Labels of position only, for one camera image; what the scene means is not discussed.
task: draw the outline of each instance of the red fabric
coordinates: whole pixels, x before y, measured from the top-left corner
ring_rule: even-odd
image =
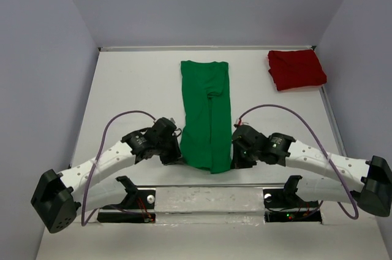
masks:
[[[279,91],[326,83],[326,75],[313,50],[268,53],[269,71]]]

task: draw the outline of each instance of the screw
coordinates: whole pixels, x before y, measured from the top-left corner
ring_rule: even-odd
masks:
[[[147,196],[147,202],[149,204],[153,204],[155,202],[155,197],[152,194],[148,195]]]
[[[264,201],[266,201],[267,203],[272,202],[272,195],[271,194],[265,194],[264,195]]]

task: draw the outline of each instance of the black mounting bracket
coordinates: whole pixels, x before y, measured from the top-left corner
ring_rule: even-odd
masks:
[[[264,206],[267,209],[273,208],[301,208],[309,205],[316,208],[317,201],[305,202],[296,195],[298,182],[302,179],[300,175],[292,175],[288,178],[283,188],[264,189],[264,195],[270,194],[268,199],[264,200]]]
[[[367,177],[362,177],[362,191],[352,191],[351,194],[365,212],[388,217],[392,204],[392,171],[387,161],[378,156],[373,156],[367,164],[369,171]]]
[[[138,189],[127,176],[119,176],[116,178],[116,180],[125,187],[125,192],[127,193],[127,195],[118,205],[118,207],[126,208],[127,205],[135,202],[138,194]]]
[[[41,175],[31,204],[51,234],[66,228],[76,218],[76,211],[81,206],[74,202],[72,188],[66,188],[61,175],[48,170]]]

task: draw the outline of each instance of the green cloth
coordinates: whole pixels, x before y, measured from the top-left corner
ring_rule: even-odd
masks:
[[[230,170],[232,118],[228,63],[181,62],[185,127],[180,149],[188,165]]]

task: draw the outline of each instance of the white robotic arm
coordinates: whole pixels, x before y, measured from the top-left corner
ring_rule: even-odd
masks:
[[[266,137],[247,124],[237,125],[233,133],[233,148],[236,166],[262,161],[323,176],[319,180],[306,180],[299,175],[289,177],[284,189],[270,191],[274,195],[265,204],[267,208],[298,206],[306,201],[318,200],[352,202],[343,187],[346,184],[359,208],[375,216],[390,215],[392,171],[381,157],[373,156],[368,161],[325,153],[327,159],[322,151],[291,136],[273,133]]]
[[[66,228],[81,212],[86,184],[91,187],[86,210],[111,204],[134,201],[138,188],[127,177],[105,180],[120,169],[132,166],[153,155],[163,164],[184,164],[174,134],[176,126],[166,118],[153,127],[131,132],[103,152],[91,172],[95,159],[55,173],[46,171],[40,178],[31,204],[51,233]],[[291,176],[282,189],[263,189],[271,194],[264,201],[266,208],[298,208],[304,202],[350,202],[340,179],[323,153],[284,134],[265,137],[248,125],[237,126],[233,133],[232,168],[252,167],[256,161],[304,169],[323,177],[309,180]],[[330,155],[352,196],[363,210],[389,216],[392,200],[392,172],[386,161],[373,157],[371,161]]]

